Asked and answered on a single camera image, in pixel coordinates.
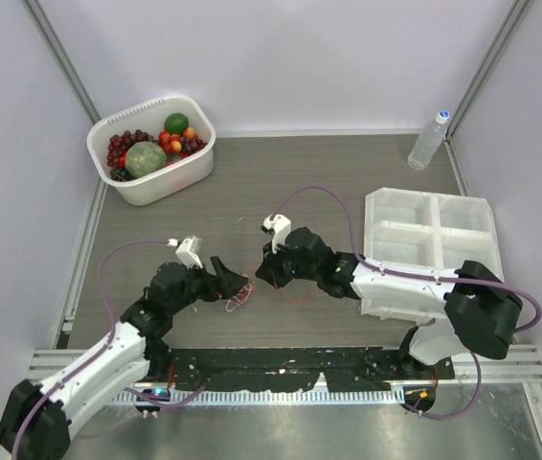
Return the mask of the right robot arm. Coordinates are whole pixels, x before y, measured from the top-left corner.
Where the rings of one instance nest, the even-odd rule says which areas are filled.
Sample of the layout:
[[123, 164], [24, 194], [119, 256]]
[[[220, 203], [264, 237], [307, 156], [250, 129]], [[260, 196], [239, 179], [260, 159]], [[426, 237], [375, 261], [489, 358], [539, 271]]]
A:
[[360, 254], [334, 251], [306, 227], [267, 221], [261, 229], [271, 240], [262, 249], [258, 279], [274, 288], [307, 280], [331, 297], [403, 307], [422, 320], [406, 333], [396, 353], [405, 377], [423, 379], [434, 366], [462, 353], [506, 358], [523, 304], [485, 265], [465, 261], [454, 270], [401, 271]]

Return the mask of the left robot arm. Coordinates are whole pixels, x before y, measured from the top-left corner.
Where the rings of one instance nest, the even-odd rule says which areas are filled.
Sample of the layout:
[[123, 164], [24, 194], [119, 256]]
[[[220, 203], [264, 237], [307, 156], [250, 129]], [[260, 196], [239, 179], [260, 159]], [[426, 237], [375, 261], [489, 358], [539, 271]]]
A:
[[14, 459], [60, 459], [86, 423], [116, 395], [169, 369], [163, 338], [174, 316], [197, 301], [236, 297], [249, 283], [212, 257], [203, 266], [162, 264], [143, 295], [109, 333], [79, 358], [39, 383], [19, 382], [0, 420], [0, 446]]

